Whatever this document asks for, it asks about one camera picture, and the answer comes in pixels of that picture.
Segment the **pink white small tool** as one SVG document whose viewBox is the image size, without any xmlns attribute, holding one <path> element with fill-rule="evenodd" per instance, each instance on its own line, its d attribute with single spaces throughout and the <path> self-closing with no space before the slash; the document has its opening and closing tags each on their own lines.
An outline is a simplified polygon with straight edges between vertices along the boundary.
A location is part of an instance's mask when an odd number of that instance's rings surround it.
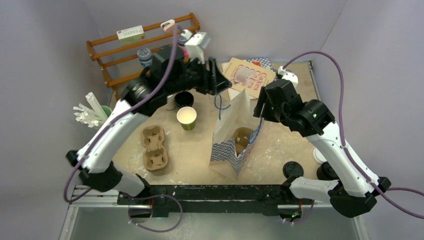
<svg viewBox="0 0 424 240">
<path fill-rule="evenodd" d="M 170 19 L 170 20 L 167 20 L 165 22 L 162 22 L 160 24 L 160 27 L 165 33 L 170 33 L 175 28 L 175 24 L 176 24 L 175 20 Z"/>
</svg>

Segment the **blue patterned jar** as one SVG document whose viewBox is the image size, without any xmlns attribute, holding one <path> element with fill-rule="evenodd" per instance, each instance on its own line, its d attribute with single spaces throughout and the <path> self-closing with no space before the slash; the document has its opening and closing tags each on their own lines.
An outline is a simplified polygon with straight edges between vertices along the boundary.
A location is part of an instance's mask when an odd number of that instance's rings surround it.
<svg viewBox="0 0 424 240">
<path fill-rule="evenodd" d="M 188 41 L 188 39 L 186 37 L 184 37 L 183 35 L 178 35 L 177 38 L 177 44 L 183 48 L 185 47 L 185 43 Z"/>
<path fill-rule="evenodd" d="M 152 51 L 143 47 L 137 51 L 137 57 L 142 67 L 150 67 L 152 65 Z"/>
</svg>

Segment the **white cup lid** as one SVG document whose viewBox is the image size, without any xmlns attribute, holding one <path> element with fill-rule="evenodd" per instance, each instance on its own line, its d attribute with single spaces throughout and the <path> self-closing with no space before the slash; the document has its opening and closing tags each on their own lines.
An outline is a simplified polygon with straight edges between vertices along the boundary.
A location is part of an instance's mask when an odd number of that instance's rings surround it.
<svg viewBox="0 0 424 240">
<path fill-rule="evenodd" d="M 323 156 L 323 154 L 317 148 L 313 149 L 312 156 L 314 160 L 319 164 L 324 164 L 327 162 L 327 159 Z"/>
</svg>

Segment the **blue checkered paper bag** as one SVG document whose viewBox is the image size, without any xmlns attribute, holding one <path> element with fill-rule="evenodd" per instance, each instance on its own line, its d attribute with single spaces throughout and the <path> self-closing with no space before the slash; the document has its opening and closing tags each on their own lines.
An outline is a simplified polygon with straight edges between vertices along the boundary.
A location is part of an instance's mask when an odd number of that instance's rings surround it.
<svg viewBox="0 0 424 240">
<path fill-rule="evenodd" d="M 230 101 L 223 106 L 220 95 L 214 98 L 214 105 L 218 109 L 218 119 L 212 135 L 209 160 L 209 168 L 235 182 L 239 181 L 240 175 L 244 172 L 249 155 L 264 125 L 262 118 L 253 116 L 254 110 L 251 108 L 251 98 L 248 93 L 245 90 L 242 93 L 244 100 L 239 104 L 231 104 Z M 240 127 L 252 129 L 253 132 L 247 148 L 237 156 L 233 134 Z"/>
</svg>

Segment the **green paper coffee cup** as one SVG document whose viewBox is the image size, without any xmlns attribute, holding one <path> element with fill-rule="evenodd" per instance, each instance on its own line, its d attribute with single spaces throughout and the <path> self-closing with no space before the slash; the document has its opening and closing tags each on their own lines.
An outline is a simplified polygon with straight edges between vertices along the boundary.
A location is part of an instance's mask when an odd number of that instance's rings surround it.
<svg viewBox="0 0 424 240">
<path fill-rule="evenodd" d="M 177 111 L 176 118 L 185 131 L 192 131 L 196 127 L 197 112 L 190 106 L 185 106 Z"/>
</svg>

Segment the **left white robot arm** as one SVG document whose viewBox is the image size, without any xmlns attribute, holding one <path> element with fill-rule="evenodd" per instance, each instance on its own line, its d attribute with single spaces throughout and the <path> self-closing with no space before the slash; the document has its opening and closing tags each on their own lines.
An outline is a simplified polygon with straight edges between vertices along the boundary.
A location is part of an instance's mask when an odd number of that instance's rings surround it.
<svg viewBox="0 0 424 240">
<path fill-rule="evenodd" d="M 189 47 L 187 52 L 188 61 L 179 47 L 165 46 L 155 52 L 151 65 L 127 84 L 95 136 L 80 150 L 67 153 L 73 171 L 85 186 L 99 192 L 126 193 L 138 205 L 148 201 L 147 181 L 118 169 L 113 163 L 116 152 L 135 129 L 167 104 L 170 95 L 194 89 L 216 96 L 232 86 L 213 57 L 205 59 L 198 47 Z"/>
</svg>

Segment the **white green box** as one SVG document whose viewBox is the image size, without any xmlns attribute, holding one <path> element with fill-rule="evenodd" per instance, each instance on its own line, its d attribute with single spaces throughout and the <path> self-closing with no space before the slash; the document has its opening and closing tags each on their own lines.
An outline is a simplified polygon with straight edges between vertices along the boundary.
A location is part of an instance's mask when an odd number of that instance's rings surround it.
<svg viewBox="0 0 424 240">
<path fill-rule="evenodd" d="M 145 39 L 145 32 L 142 25 L 118 30 L 116 35 L 122 46 L 137 43 Z"/>
</svg>

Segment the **blue patterned jar left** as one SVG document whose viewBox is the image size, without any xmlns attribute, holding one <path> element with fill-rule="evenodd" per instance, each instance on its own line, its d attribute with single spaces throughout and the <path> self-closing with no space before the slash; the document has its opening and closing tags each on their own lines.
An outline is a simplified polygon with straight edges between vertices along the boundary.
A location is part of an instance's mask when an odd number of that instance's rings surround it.
<svg viewBox="0 0 424 240">
<path fill-rule="evenodd" d="M 143 47 L 137 51 L 137 57 L 142 67 L 150 67 L 152 65 L 152 51 Z"/>
</svg>

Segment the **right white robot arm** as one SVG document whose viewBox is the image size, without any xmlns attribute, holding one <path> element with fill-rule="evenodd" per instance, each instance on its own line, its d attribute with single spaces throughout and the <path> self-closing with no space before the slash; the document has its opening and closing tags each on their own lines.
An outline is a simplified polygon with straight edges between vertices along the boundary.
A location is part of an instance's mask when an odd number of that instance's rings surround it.
<svg viewBox="0 0 424 240">
<path fill-rule="evenodd" d="M 355 151 L 349 151 L 328 107 L 318 99 L 303 101 L 291 81 L 277 79 L 263 86 L 253 115 L 298 132 L 319 150 L 338 176 L 335 180 L 290 176 L 281 185 L 284 202 L 318 200 L 353 218 L 370 212 L 377 204 L 376 197 L 391 186 L 387 177 L 377 176 Z"/>
</svg>

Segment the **brown pulp cup carrier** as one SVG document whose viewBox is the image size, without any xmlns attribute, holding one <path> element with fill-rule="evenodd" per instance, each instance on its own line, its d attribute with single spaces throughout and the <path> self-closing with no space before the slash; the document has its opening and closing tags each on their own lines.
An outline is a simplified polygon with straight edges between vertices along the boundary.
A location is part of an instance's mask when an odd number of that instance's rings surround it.
<svg viewBox="0 0 424 240">
<path fill-rule="evenodd" d="M 145 148 L 143 154 L 144 168 L 149 172 L 157 172 L 169 164 L 169 154 L 163 146 L 165 141 L 164 129 L 159 125 L 145 127 L 141 131 L 141 144 Z"/>
</svg>

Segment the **green straw holder cup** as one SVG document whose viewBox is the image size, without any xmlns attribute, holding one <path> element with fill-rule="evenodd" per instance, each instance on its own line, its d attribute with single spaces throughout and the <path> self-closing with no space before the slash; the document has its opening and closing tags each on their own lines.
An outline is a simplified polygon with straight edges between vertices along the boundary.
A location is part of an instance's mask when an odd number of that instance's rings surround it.
<svg viewBox="0 0 424 240">
<path fill-rule="evenodd" d="M 102 105 L 101 108 L 104 111 L 106 118 L 108 118 L 112 114 L 112 109 L 110 107 Z"/>
</svg>

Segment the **black cup lid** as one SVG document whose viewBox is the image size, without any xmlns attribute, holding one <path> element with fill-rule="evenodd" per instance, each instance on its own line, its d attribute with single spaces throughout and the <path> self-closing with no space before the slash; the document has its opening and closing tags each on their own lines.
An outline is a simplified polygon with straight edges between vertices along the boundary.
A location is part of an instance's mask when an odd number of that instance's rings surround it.
<svg viewBox="0 0 424 240">
<path fill-rule="evenodd" d="M 304 169 L 300 163 L 296 161 L 288 161 L 283 165 L 283 175 L 288 179 L 290 177 L 303 177 Z"/>
</svg>

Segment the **single brown pulp carrier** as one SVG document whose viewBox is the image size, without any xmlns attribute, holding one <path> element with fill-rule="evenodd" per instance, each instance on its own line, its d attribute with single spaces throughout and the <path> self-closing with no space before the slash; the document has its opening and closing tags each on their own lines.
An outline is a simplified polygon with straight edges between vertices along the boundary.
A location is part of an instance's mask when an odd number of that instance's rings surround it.
<svg viewBox="0 0 424 240">
<path fill-rule="evenodd" d="M 235 130 L 232 137 L 234 139 L 237 156 L 247 148 L 252 132 L 253 130 L 247 127 L 239 127 Z"/>
</svg>

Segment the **blue patterned jar right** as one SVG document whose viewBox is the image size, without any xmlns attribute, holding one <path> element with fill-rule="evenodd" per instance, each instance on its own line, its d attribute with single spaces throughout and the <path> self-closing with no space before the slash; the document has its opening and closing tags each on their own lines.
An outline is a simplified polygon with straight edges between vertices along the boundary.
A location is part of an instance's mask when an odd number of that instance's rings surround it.
<svg viewBox="0 0 424 240">
<path fill-rule="evenodd" d="M 188 39 L 186 37 L 184 37 L 183 35 L 178 35 L 177 38 L 177 44 L 183 48 L 185 47 L 185 43 L 188 41 Z"/>
</svg>

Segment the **wooden three-tier shelf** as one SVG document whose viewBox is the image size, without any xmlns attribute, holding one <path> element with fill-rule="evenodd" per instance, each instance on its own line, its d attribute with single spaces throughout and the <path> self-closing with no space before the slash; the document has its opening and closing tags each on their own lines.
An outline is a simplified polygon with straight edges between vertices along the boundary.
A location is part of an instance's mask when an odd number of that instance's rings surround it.
<svg viewBox="0 0 424 240">
<path fill-rule="evenodd" d="M 162 32 L 161 35 L 155 36 L 155 37 L 145 37 L 141 41 L 137 41 L 135 43 L 115 47 L 111 50 L 107 50 L 104 52 L 96 52 L 96 48 L 100 45 L 104 45 L 111 42 L 118 41 L 118 36 L 112 35 L 108 37 L 104 37 L 101 39 L 93 40 L 93 41 L 87 41 L 86 47 L 88 56 L 93 62 L 97 62 L 99 65 L 99 68 L 101 70 L 104 84 L 112 89 L 112 93 L 114 96 L 114 100 L 117 101 L 120 99 L 120 90 L 119 87 L 127 83 L 130 80 L 133 80 L 137 78 L 142 71 L 142 67 L 138 67 L 138 71 L 134 72 L 132 74 L 122 74 L 119 77 L 113 77 L 109 71 L 109 68 L 116 67 L 116 70 L 121 70 L 120 67 L 122 67 L 125 63 L 134 63 L 136 59 L 138 59 L 138 55 L 136 51 L 138 51 L 141 48 L 146 48 L 147 46 L 150 46 L 152 44 L 158 44 L 162 40 L 166 40 L 167 43 L 172 43 L 172 32 Z M 104 62 L 103 59 L 110 56 L 115 56 L 117 54 L 124 53 L 124 57 L 117 58 L 115 60 L 111 60 L 108 62 Z"/>
</svg>

